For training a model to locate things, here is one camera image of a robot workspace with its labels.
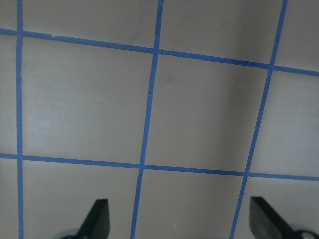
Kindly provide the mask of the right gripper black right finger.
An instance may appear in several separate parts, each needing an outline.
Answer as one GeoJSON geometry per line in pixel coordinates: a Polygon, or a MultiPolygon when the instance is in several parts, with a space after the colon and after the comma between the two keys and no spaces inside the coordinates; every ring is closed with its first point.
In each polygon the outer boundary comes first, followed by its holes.
{"type": "Polygon", "coordinates": [[[308,230],[294,230],[263,198],[252,196],[249,204],[249,228],[256,239],[317,239],[308,230]]]}

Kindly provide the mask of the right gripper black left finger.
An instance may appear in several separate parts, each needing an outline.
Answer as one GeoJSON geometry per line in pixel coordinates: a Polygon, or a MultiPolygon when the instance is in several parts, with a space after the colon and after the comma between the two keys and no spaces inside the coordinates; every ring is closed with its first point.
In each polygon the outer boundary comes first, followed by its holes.
{"type": "Polygon", "coordinates": [[[75,234],[59,236],[58,239],[107,239],[110,234],[108,199],[97,199],[75,234]]]}

